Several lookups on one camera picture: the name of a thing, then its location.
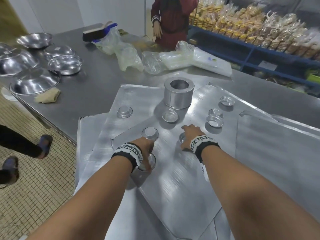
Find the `person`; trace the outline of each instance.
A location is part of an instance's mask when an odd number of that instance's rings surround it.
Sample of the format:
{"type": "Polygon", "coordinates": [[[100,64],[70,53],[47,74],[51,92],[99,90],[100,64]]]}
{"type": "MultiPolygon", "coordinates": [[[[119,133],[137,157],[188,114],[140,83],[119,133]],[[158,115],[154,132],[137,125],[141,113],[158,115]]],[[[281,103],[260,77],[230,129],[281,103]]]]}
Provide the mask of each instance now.
{"type": "MultiPolygon", "coordinates": [[[[199,127],[184,125],[182,129],[186,139],[181,148],[193,149],[205,165],[235,239],[320,239],[320,224],[277,186],[225,153],[199,127]]],[[[148,165],[153,145],[141,137],[118,147],[28,240],[104,239],[131,172],[141,161],[148,165]]]]}
{"type": "Polygon", "coordinates": [[[198,0],[155,0],[151,9],[155,42],[174,50],[178,41],[186,41],[189,16],[197,3],[198,0]]]}
{"type": "MultiPolygon", "coordinates": [[[[0,125],[0,146],[33,158],[44,159],[49,154],[52,140],[52,136],[42,135],[39,144],[35,145],[14,130],[0,125]]],[[[10,156],[4,161],[0,170],[0,184],[8,186],[17,182],[19,179],[18,164],[16,156],[10,156]]]]}

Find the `woman's hand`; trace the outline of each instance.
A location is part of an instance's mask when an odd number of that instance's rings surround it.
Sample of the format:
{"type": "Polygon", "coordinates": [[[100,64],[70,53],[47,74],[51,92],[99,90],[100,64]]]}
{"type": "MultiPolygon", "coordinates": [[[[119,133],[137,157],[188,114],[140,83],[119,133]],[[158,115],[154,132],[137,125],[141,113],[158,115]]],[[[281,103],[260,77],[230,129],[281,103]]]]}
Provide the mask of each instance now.
{"type": "Polygon", "coordinates": [[[153,145],[155,144],[155,142],[153,140],[147,139],[146,137],[140,137],[139,139],[131,141],[131,143],[136,144],[138,147],[140,147],[143,156],[143,160],[141,163],[146,167],[146,170],[151,173],[151,166],[148,157],[153,150],[153,145]]]}
{"type": "Polygon", "coordinates": [[[191,148],[190,148],[191,140],[193,140],[197,136],[205,135],[205,133],[203,133],[201,131],[199,126],[196,127],[193,124],[191,124],[189,126],[184,125],[184,126],[181,127],[181,129],[184,130],[185,137],[186,137],[184,142],[181,144],[181,149],[189,149],[189,150],[191,150],[191,148]]]}
{"type": "Polygon", "coordinates": [[[162,29],[161,29],[161,26],[160,26],[160,23],[159,21],[155,21],[153,23],[153,35],[157,38],[160,38],[161,39],[161,35],[162,35],[162,29]]]}

